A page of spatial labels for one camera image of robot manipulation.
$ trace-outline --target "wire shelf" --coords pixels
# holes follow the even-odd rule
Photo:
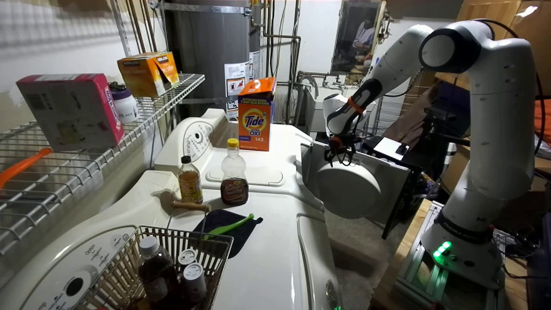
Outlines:
[[[107,152],[85,150],[50,154],[0,190],[0,257],[21,243],[69,198],[90,190],[104,169],[130,152],[133,143],[166,117],[183,99],[205,81],[202,74],[183,74],[181,83],[143,107],[143,121],[128,126],[123,142]],[[37,123],[0,133],[0,171],[49,147]]]

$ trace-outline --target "white washing machine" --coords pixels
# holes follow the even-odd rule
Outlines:
[[[121,250],[131,226],[193,231],[204,214],[173,214],[164,193],[178,192],[174,171],[180,157],[190,154],[204,176],[205,202],[219,205],[229,128],[221,111],[181,123],[155,171],[147,171],[116,205],[76,226],[26,264],[0,293],[0,309],[73,309]],[[324,209],[298,173],[302,143],[312,140],[295,128],[273,126],[271,152],[242,152],[248,162],[250,198],[226,210],[255,214],[264,223],[228,260],[214,309],[324,310],[341,305]]]

